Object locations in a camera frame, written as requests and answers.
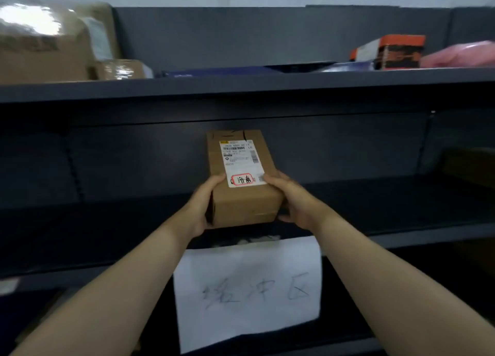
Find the person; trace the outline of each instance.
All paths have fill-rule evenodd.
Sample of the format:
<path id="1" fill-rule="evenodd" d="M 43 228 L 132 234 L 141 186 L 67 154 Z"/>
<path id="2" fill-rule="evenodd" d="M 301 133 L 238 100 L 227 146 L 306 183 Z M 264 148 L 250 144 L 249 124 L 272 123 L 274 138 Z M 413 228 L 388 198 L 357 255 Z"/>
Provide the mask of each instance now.
<path id="1" fill-rule="evenodd" d="M 186 205 L 83 287 L 12 355 L 129 355 L 189 241 L 207 228 L 212 176 Z M 280 173 L 289 215 L 311 231 L 389 355 L 493 355 L 495 329 L 447 289 L 352 227 Z"/>

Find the person's left hand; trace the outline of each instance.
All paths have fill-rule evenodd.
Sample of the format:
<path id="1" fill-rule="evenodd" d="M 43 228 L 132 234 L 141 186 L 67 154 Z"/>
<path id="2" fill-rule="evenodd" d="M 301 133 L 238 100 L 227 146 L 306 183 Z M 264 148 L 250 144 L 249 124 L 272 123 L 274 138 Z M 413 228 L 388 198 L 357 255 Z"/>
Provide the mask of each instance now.
<path id="1" fill-rule="evenodd" d="M 225 174 L 212 175 L 196 188 L 189 201 L 163 224 L 181 233 L 183 236 L 194 238 L 210 228 L 204 214 L 207 211 L 211 191 L 225 179 Z"/>

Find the orange and black box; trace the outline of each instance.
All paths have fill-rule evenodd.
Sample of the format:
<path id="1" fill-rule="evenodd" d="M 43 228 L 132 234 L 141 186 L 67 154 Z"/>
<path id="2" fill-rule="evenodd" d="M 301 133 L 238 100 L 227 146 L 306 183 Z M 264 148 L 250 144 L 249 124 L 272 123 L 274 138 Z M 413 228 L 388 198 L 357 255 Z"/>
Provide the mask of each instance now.
<path id="1" fill-rule="evenodd" d="M 419 68 L 425 40 L 424 35 L 385 35 L 352 50 L 350 60 L 373 60 L 378 70 Z"/>

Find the barcode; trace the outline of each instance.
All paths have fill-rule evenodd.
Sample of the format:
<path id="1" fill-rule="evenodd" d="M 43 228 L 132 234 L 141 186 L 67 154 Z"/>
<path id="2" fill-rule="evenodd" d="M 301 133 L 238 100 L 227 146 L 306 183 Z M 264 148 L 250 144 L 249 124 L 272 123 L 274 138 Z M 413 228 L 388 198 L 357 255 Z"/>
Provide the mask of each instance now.
<path id="1" fill-rule="evenodd" d="M 256 156 L 256 151 L 251 150 L 251 158 L 253 163 L 259 163 L 258 157 Z"/>

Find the pink plastic bag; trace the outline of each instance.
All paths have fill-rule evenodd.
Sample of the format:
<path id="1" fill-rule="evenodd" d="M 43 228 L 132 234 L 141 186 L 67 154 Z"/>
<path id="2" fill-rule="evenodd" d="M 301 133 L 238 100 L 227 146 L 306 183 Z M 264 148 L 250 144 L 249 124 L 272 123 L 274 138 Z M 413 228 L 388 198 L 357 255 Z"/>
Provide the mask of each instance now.
<path id="1" fill-rule="evenodd" d="M 424 56 L 420 67 L 495 67 L 495 42 L 485 40 L 450 46 Z"/>

